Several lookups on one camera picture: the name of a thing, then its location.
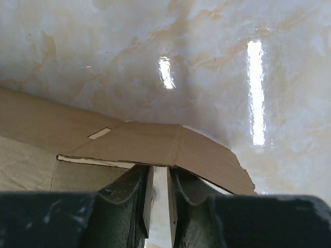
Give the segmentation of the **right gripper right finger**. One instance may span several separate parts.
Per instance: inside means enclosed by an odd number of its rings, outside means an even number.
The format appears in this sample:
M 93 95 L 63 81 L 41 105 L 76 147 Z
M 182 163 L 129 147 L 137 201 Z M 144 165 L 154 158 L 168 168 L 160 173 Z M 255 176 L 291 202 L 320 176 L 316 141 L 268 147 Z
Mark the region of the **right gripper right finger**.
M 177 211 L 173 246 L 227 247 L 214 203 L 223 194 L 181 168 L 170 169 L 170 177 Z

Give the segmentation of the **brown cardboard box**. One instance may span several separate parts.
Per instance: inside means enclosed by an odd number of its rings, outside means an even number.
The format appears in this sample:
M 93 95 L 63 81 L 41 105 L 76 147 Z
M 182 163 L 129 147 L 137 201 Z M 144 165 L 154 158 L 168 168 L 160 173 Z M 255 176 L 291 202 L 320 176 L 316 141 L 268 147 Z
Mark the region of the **brown cardboard box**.
M 232 194 L 255 193 L 231 150 L 181 125 L 125 122 L 1 89 L 1 135 L 60 158 L 180 167 Z

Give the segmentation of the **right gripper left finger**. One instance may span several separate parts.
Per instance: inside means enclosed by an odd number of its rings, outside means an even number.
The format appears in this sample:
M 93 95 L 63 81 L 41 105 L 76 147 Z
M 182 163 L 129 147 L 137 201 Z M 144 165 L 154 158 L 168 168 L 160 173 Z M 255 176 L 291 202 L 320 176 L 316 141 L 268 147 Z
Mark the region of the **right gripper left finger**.
M 136 164 L 103 187 L 98 247 L 144 247 L 151 219 L 153 168 Z

